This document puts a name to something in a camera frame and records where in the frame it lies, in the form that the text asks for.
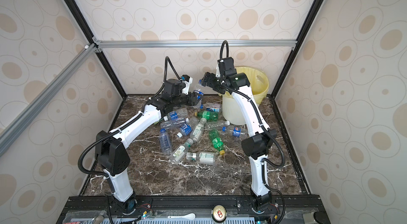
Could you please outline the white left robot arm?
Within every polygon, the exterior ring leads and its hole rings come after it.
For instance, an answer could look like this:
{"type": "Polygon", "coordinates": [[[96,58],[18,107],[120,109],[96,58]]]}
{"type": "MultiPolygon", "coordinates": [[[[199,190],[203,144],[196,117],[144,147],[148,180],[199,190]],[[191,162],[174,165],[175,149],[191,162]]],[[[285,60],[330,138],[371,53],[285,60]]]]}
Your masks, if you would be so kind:
{"type": "Polygon", "coordinates": [[[122,204],[126,211],[136,204],[128,178],[130,157],[127,148],[149,126],[160,121],[175,107],[198,103],[199,94],[189,90],[192,82],[193,79],[188,75],[177,75],[175,79],[165,77],[158,92],[145,102],[137,115],[108,133],[101,131],[96,141],[80,155],[77,164],[79,170],[85,174],[105,177],[115,201],[122,204]],[[93,148],[95,159],[103,168],[101,172],[90,171],[83,166],[84,157],[93,148]]]}

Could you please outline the clear bottle white green label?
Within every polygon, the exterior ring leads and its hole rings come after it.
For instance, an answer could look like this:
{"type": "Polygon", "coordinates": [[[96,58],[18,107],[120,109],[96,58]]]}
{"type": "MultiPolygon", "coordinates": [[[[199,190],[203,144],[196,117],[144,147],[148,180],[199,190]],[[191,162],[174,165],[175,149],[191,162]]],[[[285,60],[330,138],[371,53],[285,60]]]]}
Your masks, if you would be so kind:
{"type": "Polygon", "coordinates": [[[186,153],[189,151],[190,147],[194,144],[192,139],[187,139],[184,144],[180,145],[170,156],[170,161],[172,163],[178,164],[186,156],[186,153]]]}

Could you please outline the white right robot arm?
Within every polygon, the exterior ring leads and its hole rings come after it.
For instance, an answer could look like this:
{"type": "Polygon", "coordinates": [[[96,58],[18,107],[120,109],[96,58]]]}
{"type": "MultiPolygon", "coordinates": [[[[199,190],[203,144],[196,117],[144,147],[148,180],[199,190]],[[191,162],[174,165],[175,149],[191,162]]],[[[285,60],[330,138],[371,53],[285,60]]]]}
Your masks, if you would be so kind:
{"type": "Polygon", "coordinates": [[[267,166],[282,168],[285,155],[277,142],[276,130],[269,127],[255,103],[248,77],[237,72],[229,51],[229,43],[225,40],[220,48],[217,71],[215,74],[206,72],[202,86],[210,87],[219,94],[228,92],[242,112],[249,134],[241,145],[251,165],[250,201],[255,211],[263,211],[271,203],[272,193],[277,192],[268,184],[267,166]]]}

